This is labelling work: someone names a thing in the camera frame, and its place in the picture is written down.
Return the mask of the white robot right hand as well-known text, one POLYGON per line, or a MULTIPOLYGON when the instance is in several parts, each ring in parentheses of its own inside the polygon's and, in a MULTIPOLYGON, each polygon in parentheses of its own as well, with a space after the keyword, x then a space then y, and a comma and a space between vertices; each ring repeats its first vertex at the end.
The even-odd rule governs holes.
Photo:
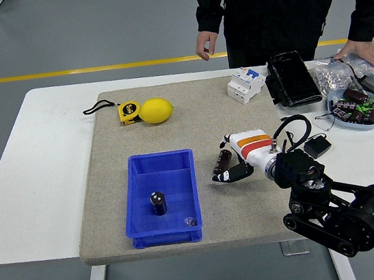
POLYGON ((277 154, 280 152, 273 138, 261 129, 225 135, 219 145, 221 151, 213 170, 214 182, 232 183, 252 175, 259 168, 264 175, 273 180, 277 154), (230 159, 224 156, 226 144, 237 154, 239 163, 227 168, 230 159))

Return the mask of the person's right hand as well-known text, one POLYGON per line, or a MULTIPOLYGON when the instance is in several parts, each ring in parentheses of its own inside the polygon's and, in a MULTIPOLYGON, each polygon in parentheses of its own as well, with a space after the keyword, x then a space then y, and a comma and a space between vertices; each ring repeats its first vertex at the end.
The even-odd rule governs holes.
POLYGON ((218 33, 215 32, 200 31, 198 33, 195 51, 201 60, 208 62, 214 55, 217 37, 218 33))

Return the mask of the person's left hand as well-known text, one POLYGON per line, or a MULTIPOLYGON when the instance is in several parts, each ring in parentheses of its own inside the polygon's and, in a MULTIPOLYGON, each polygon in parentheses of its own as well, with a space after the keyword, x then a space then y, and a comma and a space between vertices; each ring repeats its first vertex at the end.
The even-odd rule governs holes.
POLYGON ((334 55, 336 60, 344 58, 347 54, 354 53, 374 66, 374 45, 372 42, 348 40, 345 46, 334 55))

